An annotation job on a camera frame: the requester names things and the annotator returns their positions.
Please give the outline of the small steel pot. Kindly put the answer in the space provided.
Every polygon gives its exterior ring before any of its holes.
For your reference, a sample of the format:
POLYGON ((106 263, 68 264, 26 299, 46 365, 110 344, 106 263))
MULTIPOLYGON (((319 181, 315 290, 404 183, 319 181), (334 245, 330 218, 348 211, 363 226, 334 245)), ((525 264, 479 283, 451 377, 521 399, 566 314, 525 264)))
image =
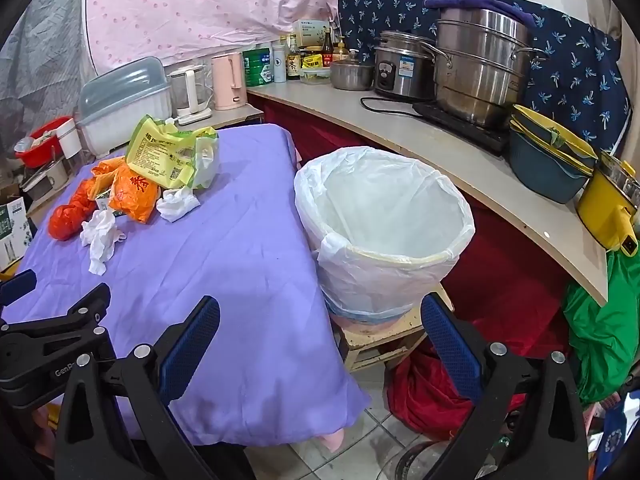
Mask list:
POLYGON ((373 79, 374 65, 361 61, 357 49, 350 49, 346 58, 330 66, 330 81, 338 90, 366 91, 372 87, 373 79))

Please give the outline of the white cup container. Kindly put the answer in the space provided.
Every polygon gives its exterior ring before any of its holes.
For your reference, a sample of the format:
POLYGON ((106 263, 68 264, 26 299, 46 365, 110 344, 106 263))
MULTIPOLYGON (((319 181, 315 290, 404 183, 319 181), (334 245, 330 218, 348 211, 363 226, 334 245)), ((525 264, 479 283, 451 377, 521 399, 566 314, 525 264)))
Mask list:
POLYGON ((81 152, 81 140, 73 117, 61 117, 55 135, 66 159, 71 160, 81 152))

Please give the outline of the pink dotted curtain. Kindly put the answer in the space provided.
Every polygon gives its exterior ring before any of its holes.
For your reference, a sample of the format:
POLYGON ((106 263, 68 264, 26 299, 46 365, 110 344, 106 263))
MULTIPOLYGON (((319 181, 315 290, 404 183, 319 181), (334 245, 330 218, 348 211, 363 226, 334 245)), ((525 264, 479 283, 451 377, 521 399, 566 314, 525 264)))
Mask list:
POLYGON ((103 74, 155 56, 164 65, 241 50, 329 20, 337 0, 84 0, 88 55, 103 74))

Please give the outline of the cardboard box green print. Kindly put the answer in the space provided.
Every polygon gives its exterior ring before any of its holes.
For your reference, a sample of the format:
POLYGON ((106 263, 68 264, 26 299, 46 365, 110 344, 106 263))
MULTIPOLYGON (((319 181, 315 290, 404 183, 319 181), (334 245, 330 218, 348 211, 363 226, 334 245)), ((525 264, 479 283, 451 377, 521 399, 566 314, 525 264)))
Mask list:
POLYGON ((24 257, 32 241, 32 227, 21 197, 2 204, 0 214, 0 271, 3 272, 24 257))

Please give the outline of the pink electric kettle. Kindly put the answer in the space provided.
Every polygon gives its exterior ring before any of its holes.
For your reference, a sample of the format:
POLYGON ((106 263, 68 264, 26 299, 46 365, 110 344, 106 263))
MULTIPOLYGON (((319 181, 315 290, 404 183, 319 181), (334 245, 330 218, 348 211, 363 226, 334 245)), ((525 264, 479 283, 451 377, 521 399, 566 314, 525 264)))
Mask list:
POLYGON ((246 104, 244 65, 240 52, 213 56, 212 77, 216 110, 234 110, 246 104))

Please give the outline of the white thermos bottle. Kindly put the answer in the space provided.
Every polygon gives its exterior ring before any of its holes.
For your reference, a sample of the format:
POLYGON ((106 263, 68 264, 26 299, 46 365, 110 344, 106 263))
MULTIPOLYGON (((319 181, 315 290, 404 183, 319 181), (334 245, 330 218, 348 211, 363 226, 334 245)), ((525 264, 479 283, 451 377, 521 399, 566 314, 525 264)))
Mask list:
POLYGON ((286 81, 286 50, 285 44, 275 41, 272 46, 273 81, 276 84, 284 84, 286 81))

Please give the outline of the red velvet curtain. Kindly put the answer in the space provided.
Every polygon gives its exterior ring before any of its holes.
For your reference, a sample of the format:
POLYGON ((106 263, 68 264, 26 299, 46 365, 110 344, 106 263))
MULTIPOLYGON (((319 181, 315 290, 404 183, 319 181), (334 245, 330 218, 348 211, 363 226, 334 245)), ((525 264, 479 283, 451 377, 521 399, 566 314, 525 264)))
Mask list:
MULTIPOLYGON (((303 166, 339 148, 365 146, 385 151, 341 127, 280 104, 267 104, 265 115, 291 131, 303 166)), ((542 358, 554 350, 566 350, 567 325, 561 304, 567 273, 509 222, 462 195, 471 207, 475 234, 439 283, 456 315, 472 323, 485 338, 502 341, 521 356, 542 358)))

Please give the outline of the green tin can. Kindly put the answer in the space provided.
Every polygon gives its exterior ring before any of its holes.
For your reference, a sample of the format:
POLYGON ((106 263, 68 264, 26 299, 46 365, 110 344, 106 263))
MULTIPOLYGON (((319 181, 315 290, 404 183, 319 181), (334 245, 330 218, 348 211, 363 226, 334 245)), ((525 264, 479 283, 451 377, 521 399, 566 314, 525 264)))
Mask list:
POLYGON ((247 88, 272 83, 271 55, 268 48, 245 50, 242 55, 247 88))

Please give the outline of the yellow electric pot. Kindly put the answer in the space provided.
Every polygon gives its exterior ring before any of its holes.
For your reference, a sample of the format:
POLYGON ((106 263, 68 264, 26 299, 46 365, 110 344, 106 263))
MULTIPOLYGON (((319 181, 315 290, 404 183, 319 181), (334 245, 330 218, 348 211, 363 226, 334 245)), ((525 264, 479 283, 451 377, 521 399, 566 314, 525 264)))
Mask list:
POLYGON ((639 211, 639 180, 628 162, 605 151, 577 203, 577 214, 606 250, 633 257, 639 249, 634 217, 639 211))

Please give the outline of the navy floral cloth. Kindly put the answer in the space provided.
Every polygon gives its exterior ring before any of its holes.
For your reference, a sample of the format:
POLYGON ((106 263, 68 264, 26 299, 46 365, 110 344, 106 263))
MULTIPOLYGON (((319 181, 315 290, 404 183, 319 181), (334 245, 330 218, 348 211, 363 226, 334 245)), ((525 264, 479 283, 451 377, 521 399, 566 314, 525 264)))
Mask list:
MULTIPOLYGON (((378 37, 398 30, 436 39, 442 0, 338 0, 346 46, 371 61, 378 37)), ((496 0, 529 15, 532 45, 547 55, 529 63, 524 105, 550 117, 596 150, 615 152, 632 115, 617 61, 620 42, 579 18, 527 0, 496 0)))

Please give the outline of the glass electric kettle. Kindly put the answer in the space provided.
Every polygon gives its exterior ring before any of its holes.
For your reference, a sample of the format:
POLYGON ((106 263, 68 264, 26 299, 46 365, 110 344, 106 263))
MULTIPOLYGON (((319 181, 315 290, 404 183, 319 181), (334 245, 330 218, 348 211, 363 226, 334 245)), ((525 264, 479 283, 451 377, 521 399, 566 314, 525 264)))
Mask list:
POLYGON ((203 64, 176 68, 168 74, 168 80, 176 124, 191 125, 212 116, 210 100, 213 95, 205 81, 203 64))

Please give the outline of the red plastic bag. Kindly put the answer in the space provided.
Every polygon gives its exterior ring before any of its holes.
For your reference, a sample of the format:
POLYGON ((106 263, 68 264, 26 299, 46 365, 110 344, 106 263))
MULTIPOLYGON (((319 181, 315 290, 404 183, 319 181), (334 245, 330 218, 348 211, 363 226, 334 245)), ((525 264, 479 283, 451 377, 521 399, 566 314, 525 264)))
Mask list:
POLYGON ((55 208, 48 224, 50 237, 65 242, 80 232, 82 224, 98 208, 96 201, 89 196, 94 182, 95 178, 82 180, 70 201, 55 208))

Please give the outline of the red plastic basin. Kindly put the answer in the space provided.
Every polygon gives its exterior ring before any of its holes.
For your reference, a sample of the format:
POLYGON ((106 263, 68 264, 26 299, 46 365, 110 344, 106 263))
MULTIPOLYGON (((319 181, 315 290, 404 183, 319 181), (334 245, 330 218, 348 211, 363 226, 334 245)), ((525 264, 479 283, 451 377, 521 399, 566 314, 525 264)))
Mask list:
POLYGON ((37 169, 50 164, 62 154, 58 138, 58 128, 69 122, 72 116, 62 116, 47 122, 39 129, 25 136, 21 143, 14 146, 14 155, 26 168, 37 169))

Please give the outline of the orange printed snack bag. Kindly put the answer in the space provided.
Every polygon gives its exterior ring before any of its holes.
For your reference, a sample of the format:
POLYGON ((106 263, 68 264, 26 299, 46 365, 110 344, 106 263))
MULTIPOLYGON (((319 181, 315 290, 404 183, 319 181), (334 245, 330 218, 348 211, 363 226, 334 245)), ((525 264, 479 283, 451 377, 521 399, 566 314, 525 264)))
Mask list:
POLYGON ((160 187, 132 170, 124 156, 102 160, 91 173, 88 196, 99 209, 126 214, 139 223, 150 220, 160 197, 160 187))

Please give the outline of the steel rice cooker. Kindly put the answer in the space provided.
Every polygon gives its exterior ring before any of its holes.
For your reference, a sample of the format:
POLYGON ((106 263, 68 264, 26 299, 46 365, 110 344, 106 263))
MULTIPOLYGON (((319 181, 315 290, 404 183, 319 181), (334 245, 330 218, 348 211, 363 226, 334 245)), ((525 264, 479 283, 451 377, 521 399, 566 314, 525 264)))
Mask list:
POLYGON ((404 101, 434 101, 434 52, 426 38, 386 30, 375 48, 374 90, 404 101))

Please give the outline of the trash bin with white bag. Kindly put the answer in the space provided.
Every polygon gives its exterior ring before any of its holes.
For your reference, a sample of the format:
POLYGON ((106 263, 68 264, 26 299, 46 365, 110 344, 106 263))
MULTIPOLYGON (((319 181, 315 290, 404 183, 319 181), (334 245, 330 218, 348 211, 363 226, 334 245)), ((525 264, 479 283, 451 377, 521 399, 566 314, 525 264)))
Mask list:
POLYGON ((295 207, 330 311, 363 324, 404 315, 475 234, 468 201, 420 160, 354 146, 297 171, 295 207))

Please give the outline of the large steel steamer pot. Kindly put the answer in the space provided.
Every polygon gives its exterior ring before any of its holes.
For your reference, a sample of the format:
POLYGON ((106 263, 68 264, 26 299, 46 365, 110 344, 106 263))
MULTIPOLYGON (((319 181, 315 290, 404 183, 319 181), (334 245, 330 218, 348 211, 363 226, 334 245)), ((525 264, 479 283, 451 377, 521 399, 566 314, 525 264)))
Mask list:
POLYGON ((445 8, 436 21, 435 101, 477 127, 494 128, 521 101, 531 62, 549 57, 532 46, 527 26, 489 9, 445 8))

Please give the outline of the dish rack with grey lid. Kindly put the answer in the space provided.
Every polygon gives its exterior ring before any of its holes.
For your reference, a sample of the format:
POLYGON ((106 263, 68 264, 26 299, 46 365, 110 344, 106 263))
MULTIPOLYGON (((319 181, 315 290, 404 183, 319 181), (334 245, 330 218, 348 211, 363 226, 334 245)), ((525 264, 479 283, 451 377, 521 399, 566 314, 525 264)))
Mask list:
POLYGON ((154 56, 110 70, 81 89, 76 124, 96 157, 127 144, 138 122, 149 115, 171 116, 170 84, 154 56))

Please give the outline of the yellow green snack bag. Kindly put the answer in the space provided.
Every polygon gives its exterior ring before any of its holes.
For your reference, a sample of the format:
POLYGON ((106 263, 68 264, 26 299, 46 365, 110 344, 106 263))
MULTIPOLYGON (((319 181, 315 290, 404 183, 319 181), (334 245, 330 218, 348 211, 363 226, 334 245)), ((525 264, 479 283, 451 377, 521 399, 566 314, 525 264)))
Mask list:
POLYGON ((150 115, 134 128, 126 164, 165 190, 209 188, 219 169, 220 140, 212 127, 179 130, 150 115))

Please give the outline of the white tissue small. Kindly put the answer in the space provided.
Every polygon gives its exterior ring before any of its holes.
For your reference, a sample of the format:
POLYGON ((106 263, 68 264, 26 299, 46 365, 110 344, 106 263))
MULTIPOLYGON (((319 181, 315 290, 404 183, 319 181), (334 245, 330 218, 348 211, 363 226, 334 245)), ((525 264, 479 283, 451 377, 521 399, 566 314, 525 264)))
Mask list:
POLYGON ((200 201, 188 186, 176 190, 165 190, 156 202, 156 210, 160 218, 170 223, 180 220, 199 206, 201 206, 200 201))

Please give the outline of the wooden stool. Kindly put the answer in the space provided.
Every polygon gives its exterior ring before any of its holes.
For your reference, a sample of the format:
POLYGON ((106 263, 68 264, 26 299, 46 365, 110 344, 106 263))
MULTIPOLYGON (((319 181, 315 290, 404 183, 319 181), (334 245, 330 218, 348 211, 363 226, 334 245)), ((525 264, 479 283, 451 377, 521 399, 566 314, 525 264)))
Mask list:
POLYGON ((426 338, 420 304, 382 324, 361 324, 331 313, 334 336, 349 373, 383 364, 388 370, 399 365, 426 338))

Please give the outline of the black induction cooker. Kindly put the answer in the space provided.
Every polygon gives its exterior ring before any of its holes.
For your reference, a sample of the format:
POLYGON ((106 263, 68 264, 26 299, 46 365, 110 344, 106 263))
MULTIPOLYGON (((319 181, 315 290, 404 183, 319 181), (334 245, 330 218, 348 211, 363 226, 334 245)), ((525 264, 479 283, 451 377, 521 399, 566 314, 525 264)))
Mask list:
POLYGON ((412 104, 413 110, 418 117, 426 122, 444 128, 447 131, 460 136, 474 145, 488 151, 496 156, 506 154, 509 138, 506 133, 488 130, 467 122, 457 116, 451 115, 440 107, 427 102, 416 102, 412 104))

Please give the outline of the green plastic bag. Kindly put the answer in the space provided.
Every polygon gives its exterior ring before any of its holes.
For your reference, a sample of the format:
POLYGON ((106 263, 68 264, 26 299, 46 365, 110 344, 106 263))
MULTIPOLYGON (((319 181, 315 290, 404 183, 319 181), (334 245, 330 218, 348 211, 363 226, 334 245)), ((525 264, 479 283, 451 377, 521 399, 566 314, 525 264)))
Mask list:
POLYGON ((575 281, 567 285, 562 302, 582 405, 600 402, 620 388, 639 352, 639 257, 609 252, 606 270, 605 306, 575 281))

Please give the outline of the purple tablecloth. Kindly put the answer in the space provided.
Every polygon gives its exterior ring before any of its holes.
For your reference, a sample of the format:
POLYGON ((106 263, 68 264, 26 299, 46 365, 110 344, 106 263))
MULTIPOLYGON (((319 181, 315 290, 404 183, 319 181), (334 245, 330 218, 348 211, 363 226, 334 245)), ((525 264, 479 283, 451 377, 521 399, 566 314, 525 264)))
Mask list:
POLYGON ((291 137, 263 124, 222 130, 219 140, 220 169, 198 208, 172 223, 119 218, 125 239, 103 275, 90 272, 79 240, 39 230, 22 261, 37 286, 3 316, 52 318, 104 283, 112 293, 104 326, 126 356, 211 296, 219 330, 170 406, 189 440, 268 446, 334 434, 369 399, 334 342, 294 206, 291 137))

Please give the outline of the soy sauce bottle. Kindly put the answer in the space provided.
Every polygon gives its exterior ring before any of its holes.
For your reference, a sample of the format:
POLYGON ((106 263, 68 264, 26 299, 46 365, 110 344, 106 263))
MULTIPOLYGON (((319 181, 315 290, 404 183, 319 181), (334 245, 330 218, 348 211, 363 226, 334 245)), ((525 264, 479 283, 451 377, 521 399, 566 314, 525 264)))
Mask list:
POLYGON ((288 54, 286 55, 286 79, 299 80, 300 77, 300 52, 295 35, 288 35, 288 54))

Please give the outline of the blue yellow stacked basins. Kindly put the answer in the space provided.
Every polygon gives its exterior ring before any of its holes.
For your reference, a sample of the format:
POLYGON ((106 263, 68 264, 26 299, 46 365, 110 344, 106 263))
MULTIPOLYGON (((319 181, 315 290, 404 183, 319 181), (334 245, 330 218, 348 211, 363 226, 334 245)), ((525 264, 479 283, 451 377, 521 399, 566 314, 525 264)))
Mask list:
POLYGON ((592 177, 591 145, 549 117, 515 104, 509 130, 509 164, 526 188, 567 204, 592 177))

